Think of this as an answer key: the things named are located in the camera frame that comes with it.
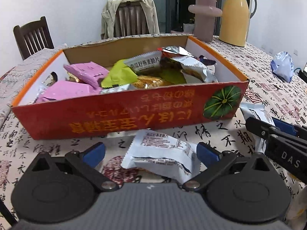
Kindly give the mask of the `pink snack packet small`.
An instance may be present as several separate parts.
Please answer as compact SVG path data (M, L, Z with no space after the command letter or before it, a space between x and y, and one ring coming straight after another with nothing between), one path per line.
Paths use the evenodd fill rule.
M101 81L109 73L106 68L96 64L95 62L77 63L71 65L65 64L64 69L95 89L100 87Z

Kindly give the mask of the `dark wooden chair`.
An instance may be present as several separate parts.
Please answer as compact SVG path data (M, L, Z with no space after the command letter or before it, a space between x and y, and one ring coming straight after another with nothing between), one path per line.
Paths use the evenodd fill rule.
M38 21L32 21L23 26L16 25L13 33L23 60L44 48L54 49L45 16L42 16Z

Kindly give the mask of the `calligraphy tablecloth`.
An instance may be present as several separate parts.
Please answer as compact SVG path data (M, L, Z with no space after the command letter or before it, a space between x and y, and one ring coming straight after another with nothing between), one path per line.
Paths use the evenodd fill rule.
M284 83L271 72L271 57L251 44L244 48L229 46L218 39L210 47L246 74L250 82L243 97L245 103L261 104L272 116L295 124L306 124L306 83L294 76ZM246 131L241 111L225 121L179 126L165 129L164 133L189 143L205 142L219 151L229 150L248 156L255 150L252 134ZM34 140L19 119L10 111L1 126L1 201L14 213L10 197L13 189L25 173L37 153L48 152L51 156L63 156L69 151L83 151L97 142L107 148L106 156L98 170L118 182L170 183L167 177L146 171L126 171L121 161L129 148L133 132L116 132L107 136L73 138L67 140Z

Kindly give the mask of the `white grey snack packet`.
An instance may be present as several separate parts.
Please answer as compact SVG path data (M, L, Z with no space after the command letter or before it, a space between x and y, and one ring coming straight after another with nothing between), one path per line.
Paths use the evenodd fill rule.
M196 83L217 83L218 79L202 62L190 56L173 57L181 65L181 72L187 84Z

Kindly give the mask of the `silver foil snack packet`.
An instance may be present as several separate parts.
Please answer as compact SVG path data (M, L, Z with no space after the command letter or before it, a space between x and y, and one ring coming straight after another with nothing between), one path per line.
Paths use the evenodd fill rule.
M162 52L162 56L164 58L173 58L173 57L194 57L190 52L188 52L185 48L181 46L167 46L167 47L160 47L157 50Z

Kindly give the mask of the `pink snack packet large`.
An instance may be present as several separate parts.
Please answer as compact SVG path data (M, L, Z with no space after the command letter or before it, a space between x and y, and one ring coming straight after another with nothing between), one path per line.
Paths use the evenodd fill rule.
M43 90L36 99L36 103L60 101L71 98L86 97L100 94L101 88L93 88L88 84L75 83L71 81L57 81Z

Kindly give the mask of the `orange gold snack packet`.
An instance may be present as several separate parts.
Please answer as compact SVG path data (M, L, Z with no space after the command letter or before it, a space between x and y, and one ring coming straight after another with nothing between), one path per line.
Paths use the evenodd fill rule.
M80 80L79 78L77 78L75 75L73 75L72 73L68 72L68 81L70 82L74 82L74 83L81 83L83 84L84 82L82 80Z

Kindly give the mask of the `pink glass vase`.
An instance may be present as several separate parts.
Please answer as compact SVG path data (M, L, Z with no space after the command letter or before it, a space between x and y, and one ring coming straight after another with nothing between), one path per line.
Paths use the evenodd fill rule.
M215 19L222 16L216 0L196 0L196 4L189 5L188 10L195 14L194 37L202 42L212 41Z

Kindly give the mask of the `wooden chair with jacket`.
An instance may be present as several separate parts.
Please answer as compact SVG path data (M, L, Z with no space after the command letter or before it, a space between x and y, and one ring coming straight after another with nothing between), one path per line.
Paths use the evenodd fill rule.
M125 2L118 6L114 37L148 34L147 20L140 2Z

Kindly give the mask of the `patterned folded cloth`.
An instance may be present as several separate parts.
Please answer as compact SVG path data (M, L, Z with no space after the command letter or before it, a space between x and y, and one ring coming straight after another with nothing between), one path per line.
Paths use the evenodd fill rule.
M61 44L54 49L43 49L28 57L16 67L13 67L1 80L1 126L11 111L11 105L26 83L36 72L58 51L67 48L67 44Z

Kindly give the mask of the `blue white plastic bag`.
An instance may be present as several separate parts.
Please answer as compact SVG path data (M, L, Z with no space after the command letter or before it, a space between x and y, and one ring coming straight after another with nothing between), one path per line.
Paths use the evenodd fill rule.
M294 64L291 55L286 51L277 53L271 61L271 70L273 74L290 83L294 75Z

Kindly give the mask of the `yellow thermos jug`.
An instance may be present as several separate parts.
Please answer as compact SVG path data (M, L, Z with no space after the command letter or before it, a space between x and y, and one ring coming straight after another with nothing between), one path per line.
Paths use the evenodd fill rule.
M244 47L250 19L257 10L257 0L225 0L222 8L219 40Z

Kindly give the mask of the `beige jacket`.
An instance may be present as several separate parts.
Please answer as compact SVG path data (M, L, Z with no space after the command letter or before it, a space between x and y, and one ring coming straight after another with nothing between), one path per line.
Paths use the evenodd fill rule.
M160 33L154 0L108 0L106 6L102 10L102 31L100 34L102 39L113 38L115 36L114 26L116 11L119 6L125 2L140 2L141 8L147 20L149 34Z

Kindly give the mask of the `red orange cardboard box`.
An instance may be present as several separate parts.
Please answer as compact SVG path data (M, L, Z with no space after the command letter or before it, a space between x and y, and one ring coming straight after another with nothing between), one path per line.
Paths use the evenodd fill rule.
M66 79L65 63L93 61L108 69L121 59L181 46L195 56L216 61L217 83L139 89L35 103L39 86L51 73ZM217 51L184 34L138 35L103 40L58 51L25 84L12 111L35 140L103 136L115 131L165 129L230 119L249 80Z

